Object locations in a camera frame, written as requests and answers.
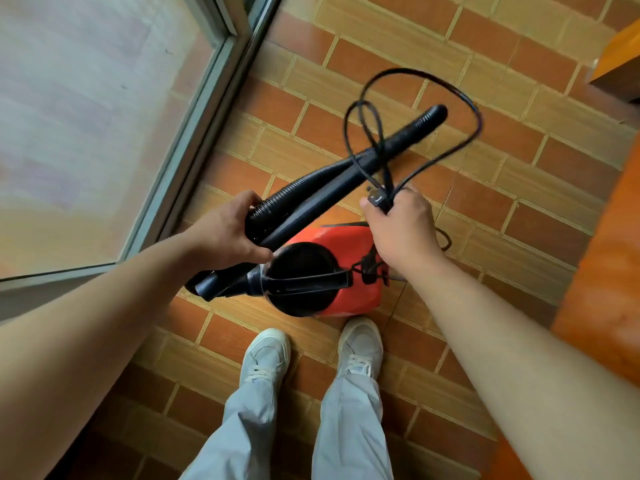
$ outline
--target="leg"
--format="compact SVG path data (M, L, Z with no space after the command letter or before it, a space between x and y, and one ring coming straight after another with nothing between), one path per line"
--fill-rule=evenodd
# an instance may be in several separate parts
M252 341L244 354L240 388L227 400L222 425L182 480L268 480L276 395L290 357L289 340L280 330L264 330Z
M314 479L393 478L376 382L382 353L375 323L364 318L347 323L338 344L338 373L322 402Z

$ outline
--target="left hand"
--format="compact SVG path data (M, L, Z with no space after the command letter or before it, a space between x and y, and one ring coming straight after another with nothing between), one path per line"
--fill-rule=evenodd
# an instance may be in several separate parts
M245 190L206 213L182 233L197 252L201 269L216 271L241 262L261 264L273 258L270 250L256 246L244 234L244 218L249 208L260 202L255 192Z

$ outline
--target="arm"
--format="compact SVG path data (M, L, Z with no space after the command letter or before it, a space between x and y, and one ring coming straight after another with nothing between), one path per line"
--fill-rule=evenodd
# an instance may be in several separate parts
M256 199L244 192L187 231L0 327L0 478L47 475L192 275L271 258L244 236Z
M446 259L431 206L417 193L400 192L388 216L362 206L380 256L428 305L533 478L638 477L638 388Z

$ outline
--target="metal frame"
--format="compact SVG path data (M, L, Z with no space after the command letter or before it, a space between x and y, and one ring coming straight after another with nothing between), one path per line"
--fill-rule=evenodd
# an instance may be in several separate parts
M118 262L172 233L280 0L255 0L249 14L244 11L242 0L185 1L205 34L212 34L211 24L221 20L231 35L218 47L202 90L174 142L172 155L165 161L162 176L151 190ZM212 11L211 4L220 13ZM34 308L40 300L28 298L29 293L52 299L116 265L108 263L0 280L3 303L0 320L20 312L21 306L12 306L16 299L21 303L28 301L26 306Z

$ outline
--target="hand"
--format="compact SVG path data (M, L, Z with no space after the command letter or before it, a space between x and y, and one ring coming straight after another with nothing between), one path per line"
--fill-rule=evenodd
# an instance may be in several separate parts
M182 233L196 252L201 269L216 271L241 262L261 264L273 258L270 250L256 246L244 234L244 218L249 208L260 202L258 195L245 190Z
M363 198L360 206L373 233L380 257L407 276L420 257L440 258L444 254L436 240L431 204L416 189L405 186L394 199L388 215Z

